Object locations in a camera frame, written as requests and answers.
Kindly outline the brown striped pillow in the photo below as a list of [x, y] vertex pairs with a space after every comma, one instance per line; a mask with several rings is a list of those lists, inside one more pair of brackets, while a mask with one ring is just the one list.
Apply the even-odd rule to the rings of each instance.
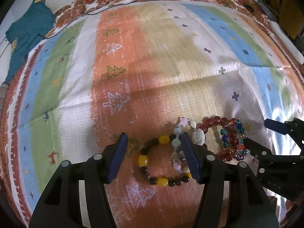
[[6, 81], [4, 81], [0, 87], [0, 109], [1, 109], [1, 111], [3, 110], [8, 88], [9, 88], [9, 84]]

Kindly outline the teal knitted sweater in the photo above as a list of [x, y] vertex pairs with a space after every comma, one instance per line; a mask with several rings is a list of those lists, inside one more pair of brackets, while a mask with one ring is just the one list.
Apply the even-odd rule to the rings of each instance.
[[6, 38], [11, 44], [6, 83], [12, 82], [30, 51], [53, 29], [56, 17], [45, 2], [33, 0], [24, 15], [6, 31]]

